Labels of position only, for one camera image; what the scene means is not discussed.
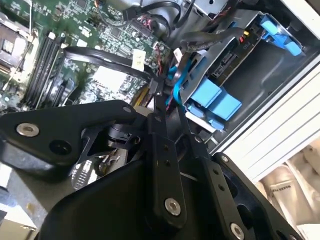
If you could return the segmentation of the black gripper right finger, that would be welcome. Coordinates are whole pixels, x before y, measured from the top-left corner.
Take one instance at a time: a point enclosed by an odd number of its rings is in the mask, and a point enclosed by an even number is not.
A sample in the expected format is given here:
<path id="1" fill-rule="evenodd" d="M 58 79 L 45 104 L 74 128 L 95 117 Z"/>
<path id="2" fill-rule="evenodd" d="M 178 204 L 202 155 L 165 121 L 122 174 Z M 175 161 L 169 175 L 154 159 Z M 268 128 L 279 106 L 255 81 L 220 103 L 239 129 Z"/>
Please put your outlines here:
<path id="1" fill-rule="evenodd" d="M 195 183 L 191 196 L 196 223 L 213 240 L 300 240 L 301 236 L 268 202 L 232 160 L 210 155 L 191 132 L 182 107 L 177 107 L 181 135 L 176 141 L 180 170 Z"/>

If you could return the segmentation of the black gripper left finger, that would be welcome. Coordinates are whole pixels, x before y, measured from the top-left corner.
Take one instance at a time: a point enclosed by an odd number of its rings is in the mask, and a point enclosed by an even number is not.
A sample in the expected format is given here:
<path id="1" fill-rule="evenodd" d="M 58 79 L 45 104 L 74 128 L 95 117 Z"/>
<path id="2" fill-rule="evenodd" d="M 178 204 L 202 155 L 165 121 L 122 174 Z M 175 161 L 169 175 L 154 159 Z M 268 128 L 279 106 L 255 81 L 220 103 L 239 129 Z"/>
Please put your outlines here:
<path id="1" fill-rule="evenodd" d="M 65 180 L 76 164 L 113 149 L 129 151 L 125 165 L 141 160 L 148 140 L 173 142 L 167 132 L 162 96 L 155 97 L 154 112 L 148 116 L 122 100 L 110 100 L 15 112 L 0 118 L 1 162 L 48 182 Z"/>

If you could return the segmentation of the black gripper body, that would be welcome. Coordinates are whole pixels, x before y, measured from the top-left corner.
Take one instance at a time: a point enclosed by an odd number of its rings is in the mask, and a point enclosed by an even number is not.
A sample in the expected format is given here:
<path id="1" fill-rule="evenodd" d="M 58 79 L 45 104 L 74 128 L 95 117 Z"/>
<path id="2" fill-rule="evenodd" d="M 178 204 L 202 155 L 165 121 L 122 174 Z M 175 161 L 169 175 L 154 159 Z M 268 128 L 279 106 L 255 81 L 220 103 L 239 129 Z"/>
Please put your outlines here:
<path id="1" fill-rule="evenodd" d="M 196 221 L 195 182 L 175 144 L 148 140 L 146 154 L 58 202 L 40 240 L 212 240 Z"/>

